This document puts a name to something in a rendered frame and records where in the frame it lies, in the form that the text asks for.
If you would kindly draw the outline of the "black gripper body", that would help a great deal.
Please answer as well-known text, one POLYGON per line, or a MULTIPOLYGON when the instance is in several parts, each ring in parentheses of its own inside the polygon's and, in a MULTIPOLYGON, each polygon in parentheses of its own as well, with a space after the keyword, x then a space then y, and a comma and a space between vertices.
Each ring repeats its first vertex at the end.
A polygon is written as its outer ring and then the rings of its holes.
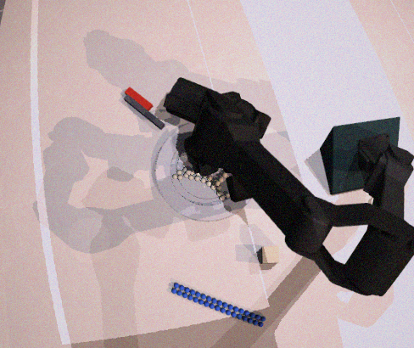
MULTIPOLYGON (((241 98, 240 93, 237 93, 234 91, 222 93, 222 94, 226 96, 228 99, 241 98)), ((236 202, 243 201, 246 199, 252 199, 249 193, 243 188, 243 186, 238 182, 238 180, 233 175, 227 177, 226 181, 227 181, 227 187, 228 187, 231 201, 236 203, 236 202)))

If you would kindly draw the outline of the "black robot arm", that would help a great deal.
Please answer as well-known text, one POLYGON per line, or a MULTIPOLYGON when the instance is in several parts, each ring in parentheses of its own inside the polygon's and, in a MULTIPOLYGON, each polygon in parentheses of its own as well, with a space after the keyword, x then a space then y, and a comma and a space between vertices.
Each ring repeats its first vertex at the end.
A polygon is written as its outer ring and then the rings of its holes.
POLYGON ((195 173, 227 169, 286 236, 294 253, 314 261, 331 283, 360 295, 384 296, 414 256, 414 227, 405 221, 404 186, 414 155, 384 133, 359 140, 363 191, 372 204, 334 205, 317 198, 260 142, 271 117, 241 98, 178 78, 163 105, 193 123, 183 142, 195 173), (346 263, 323 241, 333 227, 368 225, 346 263))

